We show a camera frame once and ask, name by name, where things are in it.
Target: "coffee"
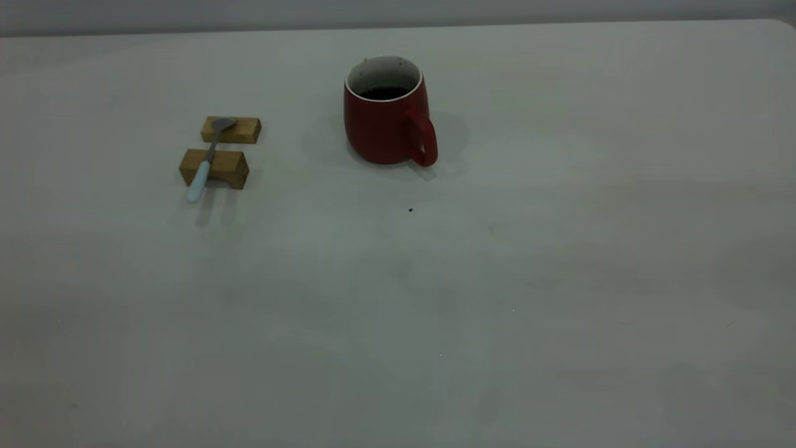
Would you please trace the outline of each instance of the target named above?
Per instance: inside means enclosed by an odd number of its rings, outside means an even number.
[[[384,101],[384,100],[395,100],[396,98],[401,98],[407,93],[409,93],[409,91],[403,87],[382,86],[382,87],[369,88],[364,92],[359,92],[359,96],[366,98],[368,100]]]

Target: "spoon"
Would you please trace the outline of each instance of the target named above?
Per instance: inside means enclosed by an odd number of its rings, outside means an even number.
[[[234,124],[235,119],[226,116],[216,118],[211,123],[213,129],[216,131],[216,136],[213,137],[213,144],[210,145],[210,151],[207,152],[207,157],[205,157],[199,165],[197,175],[193,177],[193,182],[191,182],[191,186],[188,188],[188,194],[185,195],[185,200],[188,201],[189,204],[199,202],[201,193],[205,189],[207,175],[210,173],[210,164],[213,162],[213,156],[216,154],[216,144],[218,143],[218,137],[221,135],[221,131]]]

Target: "white spoon handle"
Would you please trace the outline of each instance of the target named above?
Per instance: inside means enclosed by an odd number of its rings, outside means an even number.
[[[201,199],[201,192],[205,189],[205,183],[207,183],[207,175],[209,172],[210,162],[207,160],[202,161],[197,170],[197,175],[193,177],[193,182],[191,182],[191,186],[188,188],[188,194],[185,195],[185,200],[188,201],[189,204],[199,202],[199,199]]]

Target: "red mug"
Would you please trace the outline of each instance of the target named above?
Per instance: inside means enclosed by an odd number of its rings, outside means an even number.
[[[437,137],[428,119],[428,95],[417,65],[396,56],[369,57],[345,79],[345,133],[373,163],[437,161]]]

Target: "wooden block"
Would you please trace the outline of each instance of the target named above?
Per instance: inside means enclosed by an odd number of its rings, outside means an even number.
[[[189,149],[180,163],[180,174],[186,185],[190,185],[202,160],[207,157],[206,149]],[[248,177],[248,164],[240,151],[216,151],[210,164],[208,179],[223,180],[230,187],[242,190]]]
[[[213,130],[213,120],[217,116],[209,116],[205,125],[201,128],[201,139],[205,142],[212,142],[216,132]],[[263,128],[259,123],[259,118],[246,118],[241,116],[233,117],[237,123],[231,128],[221,131],[218,141],[221,143],[257,143],[259,132]]]

